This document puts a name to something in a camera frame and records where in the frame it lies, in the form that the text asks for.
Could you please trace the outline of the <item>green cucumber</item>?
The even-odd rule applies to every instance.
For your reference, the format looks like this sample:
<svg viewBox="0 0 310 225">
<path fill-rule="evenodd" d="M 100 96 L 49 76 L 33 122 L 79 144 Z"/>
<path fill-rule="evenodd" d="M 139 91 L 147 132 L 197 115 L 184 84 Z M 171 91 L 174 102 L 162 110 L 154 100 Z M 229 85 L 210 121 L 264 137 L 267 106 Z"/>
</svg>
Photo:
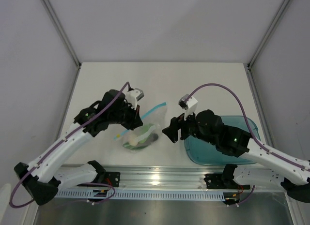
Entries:
<svg viewBox="0 0 310 225">
<path fill-rule="evenodd" d="M 157 129 L 157 126 L 155 124 L 148 123 L 146 125 L 136 128 L 133 131 L 128 131 L 123 136 L 122 146 L 125 149 L 132 150 L 132 151 L 142 150 L 152 144 L 152 143 L 149 143 L 147 139 L 152 133 L 156 133 L 156 129 Z M 130 146 L 128 143 L 128 136 L 131 134 L 135 134 L 138 137 L 139 143 L 135 147 Z"/>
</svg>

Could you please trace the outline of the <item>clear zip top bag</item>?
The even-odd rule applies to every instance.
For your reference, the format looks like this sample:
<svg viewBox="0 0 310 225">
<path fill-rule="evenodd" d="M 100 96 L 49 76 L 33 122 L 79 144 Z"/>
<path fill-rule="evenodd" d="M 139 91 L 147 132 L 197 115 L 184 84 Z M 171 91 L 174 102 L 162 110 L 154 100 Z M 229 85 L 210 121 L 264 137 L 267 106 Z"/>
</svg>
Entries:
<svg viewBox="0 0 310 225">
<path fill-rule="evenodd" d="M 130 151 L 140 151 L 154 144 L 162 135 L 165 125 L 165 115 L 168 105 L 162 102 L 140 118 L 143 125 L 134 130 L 124 130 L 114 137 L 120 141 L 123 148 Z"/>
</svg>

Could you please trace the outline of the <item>white egg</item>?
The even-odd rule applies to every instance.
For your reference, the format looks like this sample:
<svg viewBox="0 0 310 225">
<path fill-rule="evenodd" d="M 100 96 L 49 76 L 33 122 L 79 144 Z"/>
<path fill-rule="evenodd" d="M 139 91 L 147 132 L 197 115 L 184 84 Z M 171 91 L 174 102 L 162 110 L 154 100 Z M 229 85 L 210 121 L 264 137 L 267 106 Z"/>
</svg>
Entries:
<svg viewBox="0 0 310 225">
<path fill-rule="evenodd" d="M 128 136 L 128 143 L 130 146 L 136 146 L 139 141 L 138 141 L 138 137 L 135 134 L 131 134 Z"/>
</svg>

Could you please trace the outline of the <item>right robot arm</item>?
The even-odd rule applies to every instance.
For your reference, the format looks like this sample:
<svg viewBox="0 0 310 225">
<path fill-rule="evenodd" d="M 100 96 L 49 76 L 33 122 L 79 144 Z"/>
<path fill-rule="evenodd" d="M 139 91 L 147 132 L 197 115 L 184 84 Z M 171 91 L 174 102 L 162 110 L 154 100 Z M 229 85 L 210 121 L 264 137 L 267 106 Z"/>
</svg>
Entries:
<svg viewBox="0 0 310 225">
<path fill-rule="evenodd" d="M 310 201 L 310 163 L 270 147 L 250 132 L 223 123 L 211 110 L 186 117 L 181 114 L 162 130 L 173 143 L 189 136 L 205 141 L 224 155 L 240 157 L 263 165 L 248 169 L 236 164 L 225 165 L 220 182 L 205 177 L 207 185 L 235 189 L 241 186 L 279 187 L 297 201 Z"/>
</svg>

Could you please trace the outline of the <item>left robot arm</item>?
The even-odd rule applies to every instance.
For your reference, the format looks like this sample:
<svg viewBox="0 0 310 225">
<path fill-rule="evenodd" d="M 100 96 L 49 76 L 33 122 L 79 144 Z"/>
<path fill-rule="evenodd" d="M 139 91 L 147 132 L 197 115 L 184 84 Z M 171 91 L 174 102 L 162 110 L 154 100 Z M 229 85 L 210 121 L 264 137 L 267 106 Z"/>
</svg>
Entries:
<svg viewBox="0 0 310 225">
<path fill-rule="evenodd" d="M 107 91 L 102 100 L 82 109 L 65 135 L 44 153 L 28 164 L 18 163 L 14 171 L 33 201 L 41 206 L 51 201 L 59 190 L 88 183 L 94 186 L 107 183 L 106 170 L 97 161 L 88 161 L 64 172 L 59 168 L 109 125 L 120 124 L 127 130 L 141 127 L 138 101 L 143 96 L 143 91 L 138 88 L 130 88 L 127 93 Z"/>
</svg>

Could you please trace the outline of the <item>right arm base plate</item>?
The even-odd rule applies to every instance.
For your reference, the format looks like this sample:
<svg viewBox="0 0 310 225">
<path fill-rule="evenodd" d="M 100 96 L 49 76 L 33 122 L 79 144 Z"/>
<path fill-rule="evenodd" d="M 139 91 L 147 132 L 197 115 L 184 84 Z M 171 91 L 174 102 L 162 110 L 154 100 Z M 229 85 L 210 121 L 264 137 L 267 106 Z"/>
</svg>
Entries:
<svg viewBox="0 0 310 225">
<path fill-rule="evenodd" d="M 238 185 L 233 180 L 224 180 L 222 174 L 205 174 L 204 179 L 207 189 L 249 190 L 250 185 Z"/>
</svg>

